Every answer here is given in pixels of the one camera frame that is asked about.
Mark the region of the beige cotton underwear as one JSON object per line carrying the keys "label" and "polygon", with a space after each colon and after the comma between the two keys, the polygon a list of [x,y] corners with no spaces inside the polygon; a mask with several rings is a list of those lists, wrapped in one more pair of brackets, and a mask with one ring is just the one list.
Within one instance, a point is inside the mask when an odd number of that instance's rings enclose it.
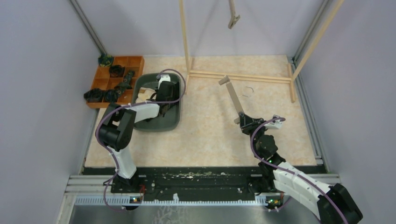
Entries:
{"label": "beige cotton underwear", "polygon": [[135,103],[146,104],[149,101],[156,101],[156,91],[151,88],[140,88]]}

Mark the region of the beige clip hanger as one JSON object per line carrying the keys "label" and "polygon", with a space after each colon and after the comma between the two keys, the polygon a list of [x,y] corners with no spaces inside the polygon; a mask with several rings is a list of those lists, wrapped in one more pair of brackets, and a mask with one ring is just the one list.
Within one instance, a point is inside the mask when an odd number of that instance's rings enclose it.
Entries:
{"label": "beige clip hanger", "polygon": [[246,86],[245,89],[246,91],[243,92],[242,95],[238,95],[234,89],[234,86],[230,80],[230,78],[225,75],[221,80],[219,80],[219,85],[226,85],[226,88],[228,90],[228,93],[231,97],[231,100],[233,102],[233,105],[235,107],[235,110],[237,112],[237,115],[239,115],[241,112],[244,112],[244,109],[242,107],[242,104],[239,100],[240,97],[250,97],[254,93],[254,89],[252,87]]}

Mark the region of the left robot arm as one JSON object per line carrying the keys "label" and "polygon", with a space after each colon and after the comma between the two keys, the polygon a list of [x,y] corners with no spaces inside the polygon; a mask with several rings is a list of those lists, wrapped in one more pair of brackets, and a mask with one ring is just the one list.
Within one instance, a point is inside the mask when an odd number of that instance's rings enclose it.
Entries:
{"label": "left robot arm", "polygon": [[180,101],[180,85],[163,81],[155,90],[155,98],[127,105],[110,103],[96,130],[98,143],[109,150],[116,166],[116,175],[122,178],[121,186],[128,193],[136,192],[140,180],[134,177],[137,167],[133,162],[129,145],[135,123],[164,115]]}

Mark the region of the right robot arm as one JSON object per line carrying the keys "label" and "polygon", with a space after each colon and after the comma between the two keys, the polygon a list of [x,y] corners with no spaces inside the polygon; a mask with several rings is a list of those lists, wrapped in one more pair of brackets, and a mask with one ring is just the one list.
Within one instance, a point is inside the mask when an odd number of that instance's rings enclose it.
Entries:
{"label": "right robot arm", "polygon": [[249,136],[250,149],[263,169],[263,187],[283,192],[307,208],[322,224],[357,224],[363,214],[348,190],[340,183],[330,185],[310,177],[278,154],[275,138],[265,132],[279,129],[285,118],[252,118],[239,112],[239,126]]}

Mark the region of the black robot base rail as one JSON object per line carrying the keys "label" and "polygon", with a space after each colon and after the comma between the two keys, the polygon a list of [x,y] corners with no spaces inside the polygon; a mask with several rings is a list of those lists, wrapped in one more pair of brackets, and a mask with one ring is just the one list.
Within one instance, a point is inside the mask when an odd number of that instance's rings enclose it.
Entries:
{"label": "black robot base rail", "polygon": [[279,195],[260,167],[138,167],[131,181],[116,177],[112,193],[136,193],[146,202],[253,201],[259,195]]}

